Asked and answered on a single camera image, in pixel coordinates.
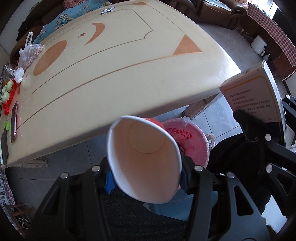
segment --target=orange triangle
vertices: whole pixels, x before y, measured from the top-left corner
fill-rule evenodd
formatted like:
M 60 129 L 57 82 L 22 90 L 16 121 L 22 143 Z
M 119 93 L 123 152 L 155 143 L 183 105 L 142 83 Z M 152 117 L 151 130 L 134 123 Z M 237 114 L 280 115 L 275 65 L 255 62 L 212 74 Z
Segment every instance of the orange triangle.
M 136 3 L 131 3 L 131 4 L 129 4 L 129 5 L 147 5 L 147 6 L 149 6 L 147 3 L 145 3 L 145 2 L 136 2 Z
M 185 34 L 173 55 L 184 53 L 202 53 L 200 48 Z

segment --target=floral blanket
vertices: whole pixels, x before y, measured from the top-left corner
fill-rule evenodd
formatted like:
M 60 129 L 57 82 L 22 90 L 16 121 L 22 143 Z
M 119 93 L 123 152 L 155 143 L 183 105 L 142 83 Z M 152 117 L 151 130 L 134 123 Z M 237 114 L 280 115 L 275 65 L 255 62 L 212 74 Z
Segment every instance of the floral blanket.
M 44 25 L 43 29 L 41 30 L 40 34 L 34 41 L 34 44 L 39 44 L 42 40 L 48 37 L 51 33 L 59 29 L 60 27 L 64 26 L 68 22 L 87 14 L 93 10 L 98 8 L 109 6 L 110 3 L 107 0 L 88 0 L 86 2 L 80 3 L 79 5 L 68 8 L 63 11 L 59 16 L 57 16 L 53 21 L 49 24 Z
M 0 166 L 0 207 L 14 205 L 15 200 L 7 182 L 4 169 Z

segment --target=metal screw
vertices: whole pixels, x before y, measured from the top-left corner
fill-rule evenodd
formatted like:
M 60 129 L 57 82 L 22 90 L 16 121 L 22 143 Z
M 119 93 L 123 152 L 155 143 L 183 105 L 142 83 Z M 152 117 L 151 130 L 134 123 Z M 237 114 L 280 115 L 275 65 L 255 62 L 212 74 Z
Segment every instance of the metal screw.
M 100 169 L 101 169 L 100 166 L 93 166 L 93 167 L 91 168 L 91 170 L 92 170 L 93 172 L 98 172 Z
M 268 164 L 267 167 L 266 167 L 266 172 L 271 173 L 271 171 L 272 171 L 272 165 Z
M 197 166 L 195 166 L 195 167 L 194 167 L 194 170 L 196 170 L 197 172 L 202 172 L 202 170 L 203 170 L 203 167 L 202 167 L 202 166 L 199 166 L 199 165 L 197 165 Z
M 229 177 L 229 178 L 235 178 L 235 175 L 232 172 L 228 172 L 227 173 L 227 177 Z
M 66 172 L 63 172 L 63 173 L 60 175 L 60 177 L 61 177 L 62 179 L 66 179 L 68 176 L 69 176 L 69 174 L 66 173 Z
M 266 134 L 266 135 L 265 135 L 265 140 L 267 140 L 267 141 L 271 141 L 271 135 L 270 135 L 270 134 Z

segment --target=white cup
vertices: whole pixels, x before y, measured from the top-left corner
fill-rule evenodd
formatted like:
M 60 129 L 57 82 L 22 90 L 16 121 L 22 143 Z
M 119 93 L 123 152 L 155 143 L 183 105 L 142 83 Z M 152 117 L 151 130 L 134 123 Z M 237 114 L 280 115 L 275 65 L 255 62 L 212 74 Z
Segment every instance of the white cup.
M 134 199 L 167 203 L 177 192 L 180 151 L 155 121 L 130 115 L 117 119 L 107 134 L 107 158 L 117 185 Z

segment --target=cream tabletop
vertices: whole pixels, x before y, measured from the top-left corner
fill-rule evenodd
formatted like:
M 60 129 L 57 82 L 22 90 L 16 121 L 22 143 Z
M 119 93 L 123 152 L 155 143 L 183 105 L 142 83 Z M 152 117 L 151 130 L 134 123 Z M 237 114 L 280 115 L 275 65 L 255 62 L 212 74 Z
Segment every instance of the cream tabletop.
M 208 98 L 240 72 L 196 23 L 155 0 L 83 15 L 48 36 L 25 72 L 7 166 L 99 134 L 122 115 L 153 117 Z M 2 111 L 1 126 L 11 121 Z

